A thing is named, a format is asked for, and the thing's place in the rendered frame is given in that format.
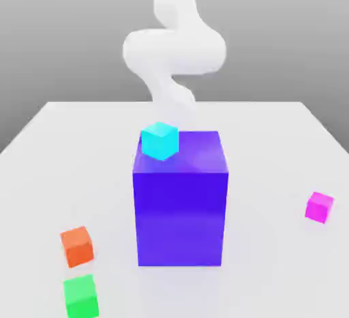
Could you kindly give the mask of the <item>small green cube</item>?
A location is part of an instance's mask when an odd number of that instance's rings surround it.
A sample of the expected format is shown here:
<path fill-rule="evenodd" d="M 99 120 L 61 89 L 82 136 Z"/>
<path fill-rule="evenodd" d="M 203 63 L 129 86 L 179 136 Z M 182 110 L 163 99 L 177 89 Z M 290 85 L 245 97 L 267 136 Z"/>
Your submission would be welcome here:
<path fill-rule="evenodd" d="M 67 318 L 96 318 L 100 315 L 92 274 L 63 282 Z"/>

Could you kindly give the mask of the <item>small magenta cube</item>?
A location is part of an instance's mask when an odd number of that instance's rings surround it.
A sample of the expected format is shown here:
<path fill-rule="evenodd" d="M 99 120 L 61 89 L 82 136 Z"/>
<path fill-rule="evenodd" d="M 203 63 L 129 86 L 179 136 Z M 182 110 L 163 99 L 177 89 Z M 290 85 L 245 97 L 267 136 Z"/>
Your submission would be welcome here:
<path fill-rule="evenodd" d="M 325 224 L 332 209 L 334 198 L 319 192 L 313 192 L 307 201 L 305 217 Z"/>

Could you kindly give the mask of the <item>small cyan cube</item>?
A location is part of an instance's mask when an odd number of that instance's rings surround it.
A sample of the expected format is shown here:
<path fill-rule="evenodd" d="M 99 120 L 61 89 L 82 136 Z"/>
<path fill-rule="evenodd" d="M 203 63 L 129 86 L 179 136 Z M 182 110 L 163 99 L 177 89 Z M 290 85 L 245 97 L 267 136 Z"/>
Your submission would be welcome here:
<path fill-rule="evenodd" d="M 179 152 L 179 130 L 166 123 L 157 122 L 141 131 L 142 153 L 164 161 Z"/>

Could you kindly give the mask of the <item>large purple box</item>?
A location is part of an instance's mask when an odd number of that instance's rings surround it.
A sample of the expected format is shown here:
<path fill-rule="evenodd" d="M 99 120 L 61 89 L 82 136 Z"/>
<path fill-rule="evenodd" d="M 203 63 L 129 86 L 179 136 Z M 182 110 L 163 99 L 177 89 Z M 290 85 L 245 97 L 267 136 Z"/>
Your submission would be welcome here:
<path fill-rule="evenodd" d="M 132 171 L 139 266 L 220 266 L 228 166 L 217 131 L 182 131 L 179 152 L 136 151 Z"/>

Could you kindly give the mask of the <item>small orange cube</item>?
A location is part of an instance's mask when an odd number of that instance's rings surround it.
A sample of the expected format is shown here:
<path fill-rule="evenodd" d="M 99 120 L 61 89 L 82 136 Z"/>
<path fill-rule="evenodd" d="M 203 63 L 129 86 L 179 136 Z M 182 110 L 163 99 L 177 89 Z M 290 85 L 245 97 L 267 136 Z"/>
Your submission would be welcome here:
<path fill-rule="evenodd" d="M 74 268 L 93 260 L 93 244 L 85 226 L 62 232 L 60 237 L 69 268 Z"/>

